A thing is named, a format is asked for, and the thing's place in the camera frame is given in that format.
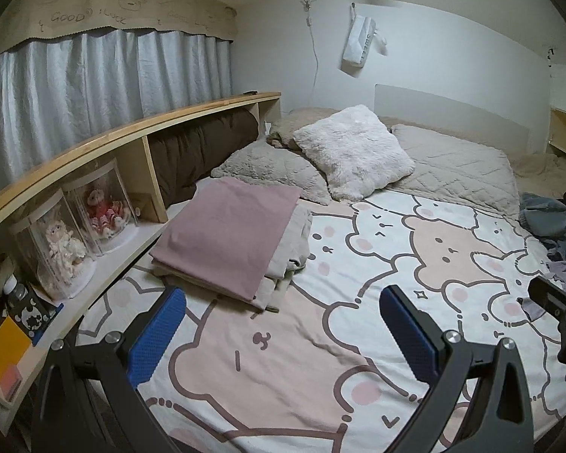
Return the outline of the mauve pink garment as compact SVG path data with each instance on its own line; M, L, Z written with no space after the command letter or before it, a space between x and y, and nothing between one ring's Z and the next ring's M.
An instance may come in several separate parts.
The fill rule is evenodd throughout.
M168 223L150 256L165 268L249 303L300 194L288 185L214 179Z

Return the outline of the folded beige clothes stack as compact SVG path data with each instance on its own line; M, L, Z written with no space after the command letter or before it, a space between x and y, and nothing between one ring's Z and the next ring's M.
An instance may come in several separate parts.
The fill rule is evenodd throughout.
M169 284L174 284L179 280L185 281L192 287L200 287L203 290L211 290L222 296L241 300L255 307L257 311L278 313L293 274L306 267L306 260L310 255L309 236L312 222L311 211L302 205L297 205L270 260L267 273L260 280L260 286L252 300L244 300L231 290L218 288L209 282L180 273L156 260L151 262L150 272L156 277L163 278Z

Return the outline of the yellow notepad box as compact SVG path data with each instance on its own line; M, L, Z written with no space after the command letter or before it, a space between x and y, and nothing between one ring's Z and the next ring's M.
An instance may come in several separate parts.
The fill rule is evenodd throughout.
M8 316L0 326L0 389L11 402L22 377L18 363L31 346L29 336Z

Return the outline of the beige blanket at headboard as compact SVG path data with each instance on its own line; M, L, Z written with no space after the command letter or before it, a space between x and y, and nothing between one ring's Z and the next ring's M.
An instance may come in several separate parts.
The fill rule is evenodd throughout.
M561 199L566 193L566 156L555 153L512 154L509 158L520 193Z

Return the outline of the white dress doll in case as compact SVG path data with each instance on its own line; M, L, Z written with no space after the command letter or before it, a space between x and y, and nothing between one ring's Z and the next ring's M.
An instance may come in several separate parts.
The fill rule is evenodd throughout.
M9 227L23 260L53 302L76 297L92 280L96 260L65 195L57 189Z

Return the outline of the wooden bedside shelf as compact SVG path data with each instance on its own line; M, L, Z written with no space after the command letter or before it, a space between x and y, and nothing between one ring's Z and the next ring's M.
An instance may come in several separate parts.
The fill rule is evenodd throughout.
M0 193L0 226L18 209L37 195L57 186L70 174L79 173L83 167L98 164L100 160L117 160L122 168L122 183L128 192L149 199L142 211L142 220L132 239L112 253L103 256L88 285L73 299L64 303L64 308L48 327L38 344L26 350L18 363L22 376L21 385L13 398L4 398L0 387L0 433L7 436L17 411L42 370L50 343L66 336L100 295L156 241L170 217L175 216L182 205L164 205L155 173L149 136L169 127L207 117L230 109L246 108L257 120L260 135L266 130L267 121L281 117L281 94L262 92L254 95L238 95L179 108L132 124L122 126L94 137L60 154L41 165L21 180Z

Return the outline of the bear pattern bed sheet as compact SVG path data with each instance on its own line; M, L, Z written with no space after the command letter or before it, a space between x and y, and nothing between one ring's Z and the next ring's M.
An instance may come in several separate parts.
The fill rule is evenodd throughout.
M566 417L556 322L521 300L546 248L512 219L384 190L313 213L306 265L273 312L187 287L187 313L139 388L171 437L202 452L381 452L424 399L382 321L395 284L444 330L512 339L534 433Z

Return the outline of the beige quilted large pillow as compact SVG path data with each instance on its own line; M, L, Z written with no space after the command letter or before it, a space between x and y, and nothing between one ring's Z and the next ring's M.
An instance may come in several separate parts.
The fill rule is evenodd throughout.
M414 172L393 189L518 217L519 193L503 151L416 126L398 124L391 132L415 163Z

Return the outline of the red dress doll in case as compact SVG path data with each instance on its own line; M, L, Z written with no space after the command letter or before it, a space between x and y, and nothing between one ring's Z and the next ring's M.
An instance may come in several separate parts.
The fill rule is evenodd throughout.
M137 216L117 160L109 160L92 172L66 182L63 191L82 236L95 255L112 253L137 234Z

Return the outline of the brown blanket in shelf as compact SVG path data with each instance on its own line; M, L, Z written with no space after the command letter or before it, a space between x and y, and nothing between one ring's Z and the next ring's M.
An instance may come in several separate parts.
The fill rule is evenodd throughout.
M149 146L164 206L192 199L198 180L257 136L257 119L246 108L217 112L151 134Z

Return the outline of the fluffy white square pillow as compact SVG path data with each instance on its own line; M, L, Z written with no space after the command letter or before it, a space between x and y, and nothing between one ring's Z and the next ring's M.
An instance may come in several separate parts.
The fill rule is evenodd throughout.
M304 126L292 138L338 202L366 199L415 170L397 137L363 104Z

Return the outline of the white headboard panel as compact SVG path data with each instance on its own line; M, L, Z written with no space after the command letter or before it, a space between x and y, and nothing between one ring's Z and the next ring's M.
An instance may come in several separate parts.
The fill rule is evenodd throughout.
M388 125L405 124L496 147L526 153L529 131L491 111L431 93L377 84L374 111Z

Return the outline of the beige quilted left pillow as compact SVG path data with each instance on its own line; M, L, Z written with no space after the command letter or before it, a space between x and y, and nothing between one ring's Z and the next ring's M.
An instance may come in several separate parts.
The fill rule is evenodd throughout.
M301 190L300 197L328 206L332 202L326 180L308 160L266 141L254 141L231 154L211 170L213 178L233 177L252 185L288 185Z

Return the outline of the grey window curtain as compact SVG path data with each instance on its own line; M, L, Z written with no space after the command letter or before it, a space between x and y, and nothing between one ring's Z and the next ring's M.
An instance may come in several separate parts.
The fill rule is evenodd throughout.
M229 41L98 30L0 55L0 191L65 150L136 120L232 93Z

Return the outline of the beige curtain valance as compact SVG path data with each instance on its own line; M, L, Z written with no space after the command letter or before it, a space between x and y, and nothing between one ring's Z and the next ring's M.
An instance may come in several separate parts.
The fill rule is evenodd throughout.
M236 15L218 0L13 0L0 17L0 54L28 40L104 28L180 31L232 41Z

